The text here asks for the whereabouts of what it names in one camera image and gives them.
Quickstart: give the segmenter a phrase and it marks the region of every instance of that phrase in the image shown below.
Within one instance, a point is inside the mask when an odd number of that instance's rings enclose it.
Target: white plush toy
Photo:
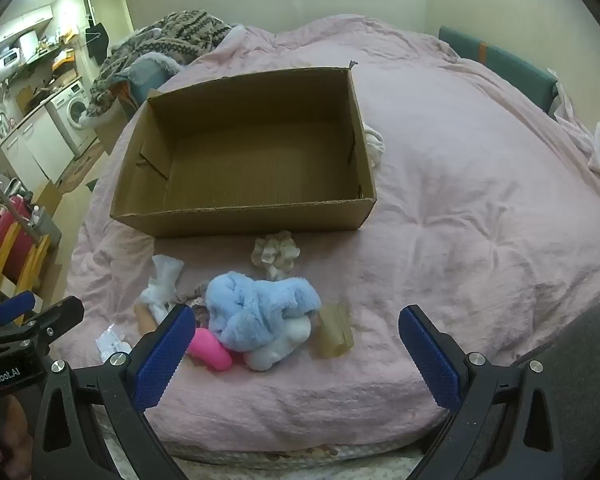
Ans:
[[[243,354],[245,364],[258,372],[269,370],[282,361],[311,335],[311,320],[307,316],[285,319],[282,334],[268,345]]]

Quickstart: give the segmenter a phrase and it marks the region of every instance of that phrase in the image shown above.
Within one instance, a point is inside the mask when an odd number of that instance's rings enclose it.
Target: teal headboard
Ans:
[[[449,27],[440,27],[438,37],[448,43],[458,56],[482,63],[510,82],[545,113],[549,113],[558,92],[555,77],[546,70],[540,70],[506,50]]]

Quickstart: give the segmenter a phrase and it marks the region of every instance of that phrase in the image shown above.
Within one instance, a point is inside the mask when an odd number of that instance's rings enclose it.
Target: blue gripper pad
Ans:
[[[136,410],[144,412],[158,405],[195,332],[193,310],[179,304],[155,332],[149,332],[138,342],[129,355],[132,365],[134,361],[139,363],[137,371],[131,372],[131,401]]]
[[[36,297],[33,292],[28,290],[2,302],[0,304],[0,326],[4,326],[29,310],[33,310],[35,306]]]
[[[409,306],[400,312],[398,333],[436,404],[454,413],[459,410],[462,406],[460,377]]]

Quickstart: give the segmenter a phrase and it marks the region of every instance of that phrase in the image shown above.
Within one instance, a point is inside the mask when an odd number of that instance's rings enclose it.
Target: kitchen counter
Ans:
[[[60,92],[62,92],[63,90],[66,90],[67,88],[69,88],[69,86],[71,86],[72,84],[74,84],[81,77],[82,76],[75,77],[74,79],[72,79],[71,81],[69,81],[66,85],[64,85],[62,88],[58,89],[58,91],[54,92],[49,97],[47,97],[46,99],[44,99],[43,101],[41,101],[38,106],[36,106],[32,111],[30,111],[27,115],[25,115],[22,118],[22,120],[18,124],[16,124],[14,126],[13,130],[11,130],[9,132],[9,135],[7,135],[3,140],[0,141],[0,146],[2,146],[5,142],[7,142],[7,140],[9,140],[13,136],[13,134],[16,134],[17,131],[18,131],[18,129],[24,123],[26,123],[32,117],[32,115],[34,113],[36,113],[38,110],[40,110],[40,108],[42,108],[44,105],[46,105],[49,101],[51,101],[51,99],[53,99],[54,97],[56,97]]]

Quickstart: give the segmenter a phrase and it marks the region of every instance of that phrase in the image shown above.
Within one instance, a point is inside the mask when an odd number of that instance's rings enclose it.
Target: pink duvet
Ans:
[[[557,123],[432,36],[361,16],[276,35],[247,27],[162,89],[350,60],[363,119],[386,144],[378,203],[357,232],[294,234],[294,273],[323,301],[349,302],[355,346],[332,360],[304,348],[264,373],[212,374],[185,358],[147,412],[167,444],[291,450],[415,439],[443,412],[398,338],[403,306],[419,304],[463,349],[508,364],[600,302],[600,180]],[[109,218],[134,124],[94,190],[72,259],[68,294],[86,309],[58,343],[72,367],[100,363],[94,340],[110,323],[138,338],[133,305],[154,252],[184,260],[184,294],[228,270],[261,277],[253,237],[154,247]]]

